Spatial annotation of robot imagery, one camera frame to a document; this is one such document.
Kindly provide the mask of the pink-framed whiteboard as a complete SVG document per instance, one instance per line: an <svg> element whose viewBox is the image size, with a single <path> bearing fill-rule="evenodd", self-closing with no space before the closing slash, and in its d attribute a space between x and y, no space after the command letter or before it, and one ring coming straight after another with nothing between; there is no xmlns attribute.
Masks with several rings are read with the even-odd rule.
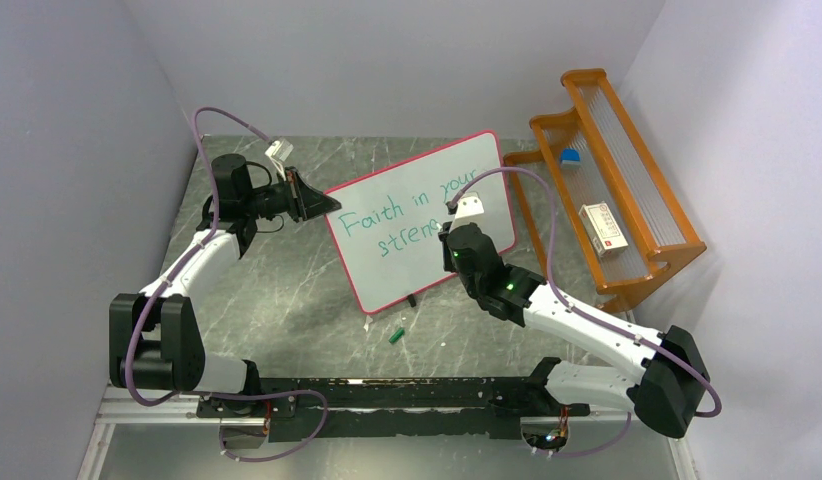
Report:
<svg viewBox="0 0 822 480"><path fill-rule="evenodd" d="M448 278L440 225L461 188L480 197L482 230L499 252L516 243L499 141L482 131L328 190L327 224L359 308L377 313Z"/></svg>

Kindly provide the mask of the green marker cap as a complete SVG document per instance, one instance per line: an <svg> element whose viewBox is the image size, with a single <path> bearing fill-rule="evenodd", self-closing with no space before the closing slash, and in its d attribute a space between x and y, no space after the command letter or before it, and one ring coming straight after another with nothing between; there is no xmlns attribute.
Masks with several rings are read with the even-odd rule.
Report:
<svg viewBox="0 0 822 480"><path fill-rule="evenodd" d="M394 332L394 333L393 333L393 334L389 337L389 343L390 343L391 345L395 344L396 342L398 342L398 341L399 341L399 340L400 340L400 339L404 336L404 334L405 334L405 329L404 329L404 328L399 328L399 329L397 329L397 330L396 330L396 331L395 331L395 332Z"/></svg>

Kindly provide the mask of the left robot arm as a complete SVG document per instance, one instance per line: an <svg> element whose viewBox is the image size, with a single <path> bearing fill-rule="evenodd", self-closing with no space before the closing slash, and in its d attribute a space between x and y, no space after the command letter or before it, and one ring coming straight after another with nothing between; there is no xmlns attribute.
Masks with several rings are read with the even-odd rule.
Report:
<svg viewBox="0 0 822 480"><path fill-rule="evenodd" d="M133 393L161 390L166 396L212 393L241 416L262 406L264 388L256 365L206 352L195 307L244 256L258 220L286 215L294 222L307 221L338 211L341 204L309 186L294 167L254 186L250 165L233 153L211 161L212 194L189 247L161 278L111 302L109 373L114 386Z"/></svg>

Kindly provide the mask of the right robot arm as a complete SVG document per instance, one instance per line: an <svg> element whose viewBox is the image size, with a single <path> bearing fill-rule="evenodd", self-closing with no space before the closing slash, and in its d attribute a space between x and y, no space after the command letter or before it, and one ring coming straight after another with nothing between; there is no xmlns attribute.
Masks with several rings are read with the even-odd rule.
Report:
<svg viewBox="0 0 822 480"><path fill-rule="evenodd" d="M621 320L579 301L542 275L508 264L478 225L446 223L438 234L444 269L494 318L557 336L604 361L604 366L560 362L526 391L537 413L561 404L610 407L636 416L669 438L682 438L695 418L721 412L693 335L678 326L665 331Z"/></svg>

